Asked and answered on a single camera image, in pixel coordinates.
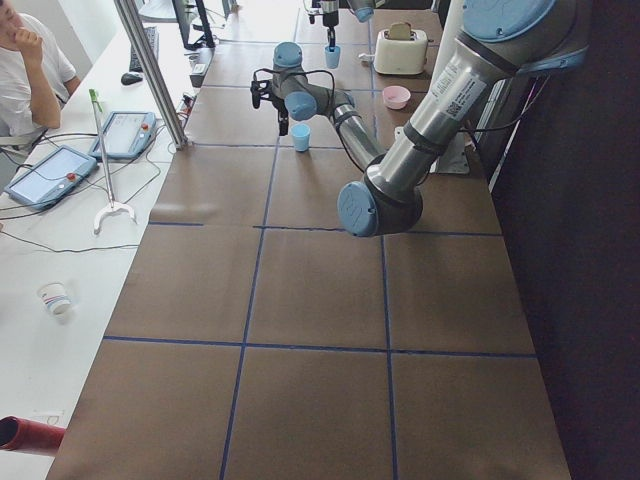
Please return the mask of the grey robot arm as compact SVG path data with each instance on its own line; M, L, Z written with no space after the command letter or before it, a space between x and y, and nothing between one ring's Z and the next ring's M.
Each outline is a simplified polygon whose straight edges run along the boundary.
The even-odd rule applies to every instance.
M269 79L252 80L252 103L274 105L280 135L287 134L290 119L326 117L363 172L339 193L343 228L357 237L404 232L422 214L420 182L471 109L500 80L580 65L591 11L589 1L463 2L462 24L448 43L452 55L389 149L366 128L347 92L308 81L301 48L293 42L276 46Z
M347 0L347 9L360 23L367 22L374 14L375 1ZM312 0L303 2L309 22L314 24L317 18L327 30L327 47L331 52L337 50L335 28L339 25L340 2L338 0Z

